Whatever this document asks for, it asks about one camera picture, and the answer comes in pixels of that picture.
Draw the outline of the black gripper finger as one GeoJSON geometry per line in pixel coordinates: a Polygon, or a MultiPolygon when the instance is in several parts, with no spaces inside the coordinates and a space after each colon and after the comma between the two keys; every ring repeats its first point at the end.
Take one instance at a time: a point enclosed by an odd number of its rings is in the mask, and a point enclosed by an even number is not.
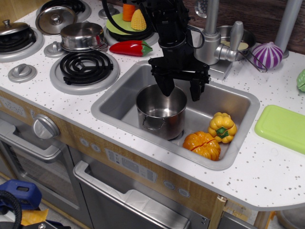
{"type": "Polygon", "coordinates": [[[192,79],[190,81],[191,98],[194,102],[200,100],[201,93],[204,91],[204,81],[200,79],[192,79]]]}
{"type": "Polygon", "coordinates": [[[169,97],[175,87],[173,76],[170,73],[154,73],[153,76],[161,92],[169,97]]]}

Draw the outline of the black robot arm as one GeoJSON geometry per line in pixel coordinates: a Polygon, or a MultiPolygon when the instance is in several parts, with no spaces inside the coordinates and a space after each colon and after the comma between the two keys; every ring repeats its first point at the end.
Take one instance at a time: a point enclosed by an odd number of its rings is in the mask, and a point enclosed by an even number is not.
{"type": "Polygon", "coordinates": [[[209,65],[195,58],[192,32],[198,29],[189,26],[189,11],[183,1],[145,0],[140,9],[159,36],[163,56],[148,63],[161,92],[169,96],[175,79],[189,81],[192,100],[198,101],[209,83],[209,65]]]}

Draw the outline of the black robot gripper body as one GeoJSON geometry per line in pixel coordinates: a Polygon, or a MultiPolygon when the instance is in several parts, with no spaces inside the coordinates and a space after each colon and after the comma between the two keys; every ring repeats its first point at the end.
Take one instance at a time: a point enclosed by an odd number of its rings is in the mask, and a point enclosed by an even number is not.
{"type": "Polygon", "coordinates": [[[163,56],[151,58],[148,61],[152,67],[152,75],[154,73],[170,73],[173,80],[190,82],[192,79],[200,79],[205,84],[209,83],[209,66],[195,58],[191,35],[170,42],[165,42],[164,39],[160,38],[159,46],[163,56]]]}

